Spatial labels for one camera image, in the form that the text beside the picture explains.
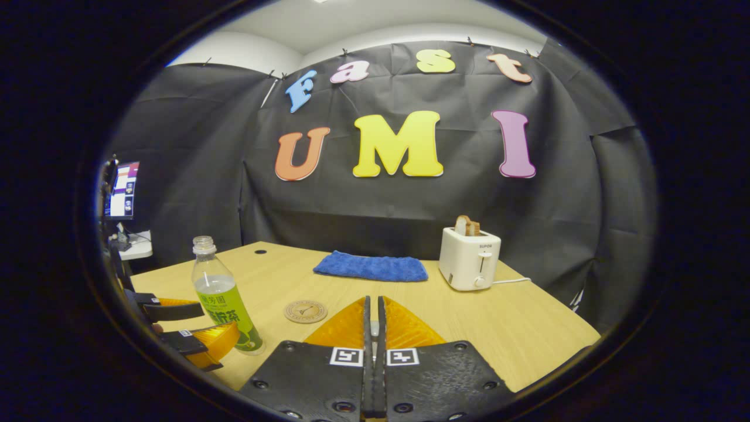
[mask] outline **table surface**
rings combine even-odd
[[[120,259],[122,259],[123,261],[146,258],[154,254],[154,249],[151,245],[150,230],[142,231],[136,234],[128,234],[127,238],[130,240],[131,245],[127,251],[120,251]]]
[[[256,250],[266,250],[259,255]],[[321,276],[313,268],[328,252],[257,242],[218,253],[235,276],[250,317],[266,341],[258,356],[232,349],[209,374],[238,390],[283,340],[303,341],[323,322],[355,300],[370,296],[370,315],[377,320],[377,297],[387,296],[414,312],[446,341],[471,342],[514,392],[532,384],[568,360],[599,334],[581,317],[532,282],[496,284],[483,291],[455,291],[438,270],[437,261],[422,261],[426,282],[379,282]],[[157,297],[197,300],[191,283],[193,262],[132,277],[139,292]],[[522,276],[497,264],[495,279]],[[284,317],[295,300],[316,300],[328,314],[314,324],[297,324]],[[195,330],[214,325],[204,315],[163,321],[167,331]]]

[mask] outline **power cord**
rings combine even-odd
[[[516,282],[525,282],[525,281],[531,281],[529,277],[523,277],[522,279],[515,279],[515,280],[497,280],[496,282],[492,282],[492,284],[496,285],[497,283],[516,283]]]

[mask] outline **green tea bottle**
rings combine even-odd
[[[263,353],[266,344],[247,314],[234,276],[219,258],[216,258],[214,240],[210,236],[195,237],[193,252],[193,286],[208,316],[215,324],[237,321],[240,334],[235,348],[241,353]]]

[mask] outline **computer screen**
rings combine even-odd
[[[112,192],[109,194],[109,198],[104,201],[105,219],[133,219],[138,164],[138,162],[134,162],[117,166],[115,180],[112,183]]]

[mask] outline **blue microfiber cloth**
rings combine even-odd
[[[420,282],[427,279],[425,266],[415,258],[371,258],[333,251],[313,271],[327,276],[359,277],[384,282]]]

